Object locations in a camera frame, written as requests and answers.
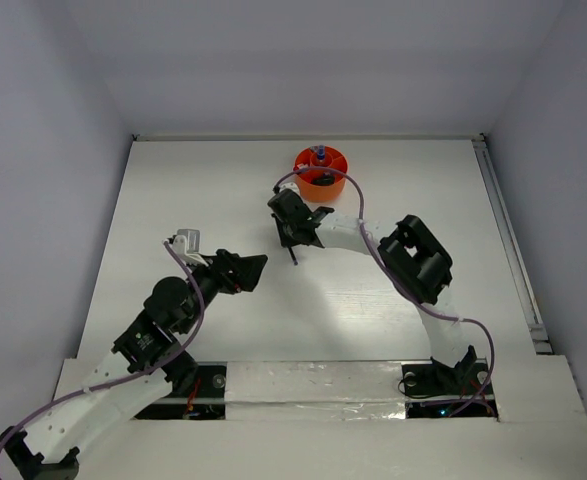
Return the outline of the purple gel pen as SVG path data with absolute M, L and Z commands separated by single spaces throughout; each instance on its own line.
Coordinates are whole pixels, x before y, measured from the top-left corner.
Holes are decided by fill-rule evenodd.
M 292 247 L 287 247 L 287 249 L 288 249 L 288 252 L 289 252 L 289 255 L 291 257 L 291 260 L 292 260 L 293 264 L 295 266 L 297 266 L 299 263 L 298 263 L 298 260 L 297 260 L 297 257 L 295 255 L 295 252 L 294 252 L 293 248 Z

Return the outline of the pink highlighter black body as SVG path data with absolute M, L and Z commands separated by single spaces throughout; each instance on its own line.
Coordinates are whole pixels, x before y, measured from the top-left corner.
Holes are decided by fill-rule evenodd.
M 324 172 L 315 177 L 311 181 L 311 184 L 319 187 L 328 187 L 335 184 L 335 176 L 331 173 Z

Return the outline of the small clear blue-capped bottle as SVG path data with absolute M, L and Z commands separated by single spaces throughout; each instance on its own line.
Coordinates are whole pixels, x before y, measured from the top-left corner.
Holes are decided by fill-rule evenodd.
M 316 148 L 316 163 L 323 166 L 326 162 L 326 148 L 324 145 L 318 145 Z

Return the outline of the red-capped white marker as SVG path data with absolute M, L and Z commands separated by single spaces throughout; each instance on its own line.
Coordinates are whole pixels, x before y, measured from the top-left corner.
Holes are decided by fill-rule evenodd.
M 294 172 L 298 175 L 304 174 L 308 171 L 310 165 L 308 163 L 299 163 L 294 166 Z

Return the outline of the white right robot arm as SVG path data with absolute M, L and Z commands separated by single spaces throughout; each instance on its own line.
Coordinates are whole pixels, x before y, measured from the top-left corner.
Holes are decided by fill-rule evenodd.
M 477 354 L 453 305 L 452 258 L 419 217 L 408 215 L 395 225 L 367 222 L 330 207 L 311 209 L 297 190 L 285 187 L 275 189 L 268 206 L 286 248 L 341 249 L 373 258 L 419 312 L 435 384 L 455 392 L 469 381 Z

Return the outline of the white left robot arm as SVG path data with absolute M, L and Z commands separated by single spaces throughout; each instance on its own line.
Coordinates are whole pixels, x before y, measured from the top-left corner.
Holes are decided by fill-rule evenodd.
M 187 348 L 220 294 L 253 291 L 268 261 L 225 249 L 159 280 L 133 322 L 76 390 L 40 407 L 0 435 L 23 479 L 74 479 L 82 458 L 107 432 L 170 394 L 190 393 L 199 366 Z

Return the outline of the orange round organizer container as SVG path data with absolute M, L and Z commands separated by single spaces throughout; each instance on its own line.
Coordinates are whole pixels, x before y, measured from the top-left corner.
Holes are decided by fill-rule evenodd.
M 348 172 L 348 161 L 344 154 L 331 146 L 311 146 L 302 150 L 294 161 L 294 170 L 322 166 L 336 170 L 309 170 L 295 176 L 302 198 L 310 203 L 325 204 L 336 200 L 341 194 Z

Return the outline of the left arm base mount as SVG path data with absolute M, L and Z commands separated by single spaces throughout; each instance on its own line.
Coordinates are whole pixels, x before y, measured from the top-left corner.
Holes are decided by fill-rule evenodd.
M 185 393 L 171 393 L 135 415 L 136 420 L 224 420 L 226 417 L 226 363 L 200 364 L 194 383 Z

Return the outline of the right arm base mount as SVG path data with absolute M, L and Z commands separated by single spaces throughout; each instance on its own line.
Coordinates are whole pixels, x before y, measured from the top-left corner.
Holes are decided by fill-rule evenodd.
M 430 359 L 402 366 L 397 383 L 408 419 L 498 418 L 488 364 L 470 346 L 454 367 Z

